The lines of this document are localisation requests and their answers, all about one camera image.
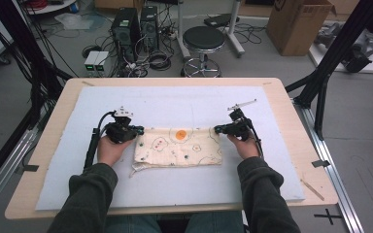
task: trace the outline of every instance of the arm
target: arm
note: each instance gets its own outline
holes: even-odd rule
[[[246,142],[228,135],[244,159],[238,165],[244,211],[251,232],[300,232],[280,194],[283,176],[259,157],[250,138]]]
[[[69,180],[69,197],[48,232],[103,232],[118,182],[112,166],[132,141],[114,144],[107,137],[98,144],[98,163]]]

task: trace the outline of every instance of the gray floor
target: gray floor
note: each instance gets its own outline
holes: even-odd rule
[[[203,18],[186,19],[186,28],[201,25]],[[240,22],[264,26],[267,19],[242,18]],[[74,71],[85,77],[82,49],[93,45],[96,38],[107,36],[110,22],[99,20],[99,28],[79,32],[62,31],[61,26],[50,25],[53,23],[52,19],[44,20],[44,27],[56,32],[56,35],[49,36],[51,42]],[[224,77],[276,77],[287,85],[315,69],[308,55],[280,56],[265,31],[255,32],[255,35],[261,43],[243,44],[246,53],[241,58],[237,58],[229,43],[220,52],[210,55],[222,68]],[[148,77],[180,76],[183,60],[178,45],[173,43],[173,47],[176,52],[171,58],[171,69],[150,71]],[[71,73],[59,57],[56,61],[62,70]],[[30,106],[29,89],[29,83],[16,64],[0,65],[0,149]],[[295,97],[299,91],[295,90],[289,96]],[[327,91],[323,135],[364,231],[373,232],[373,75],[339,72],[332,75]],[[4,217],[19,179],[20,175],[14,174],[0,194],[0,232],[44,232],[51,223],[50,219],[13,221]],[[331,224],[328,218],[314,217],[325,215],[325,209],[334,216],[340,215],[337,206],[291,208],[291,211],[303,232],[347,232],[342,219],[335,218]]]

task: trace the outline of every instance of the white paper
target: white paper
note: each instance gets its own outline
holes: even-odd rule
[[[68,197],[68,181],[79,175],[92,128],[105,113],[123,106],[133,112],[131,125],[144,127],[214,127],[231,122],[228,107],[256,102],[241,110],[253,121],[268,164],[285,177],[288,201],[305,199],[288,150],[262,87],[153,86],[83,88],[51,160],[37,210],[60,210]],[[114,121],[111,117],[104,125]],[[222,165],[148,169],[129,178],[134,145],[114,169],[119,176],[111,208],[241,203],[237,165],[242,158],[221,135]]]

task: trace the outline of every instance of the orange dot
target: orange dot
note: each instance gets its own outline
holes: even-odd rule
[[[175,137],[178,139],[178,140],[182,140],[186,137],[187,135],[187,132],[185,130],[178,130],[177,134],[175,134]]]

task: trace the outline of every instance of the patterned fabric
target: patterned fabric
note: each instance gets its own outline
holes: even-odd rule
[[[138,172],[221,162],[220,135],[214,128],[150,128],[138,136],[133,168]]]

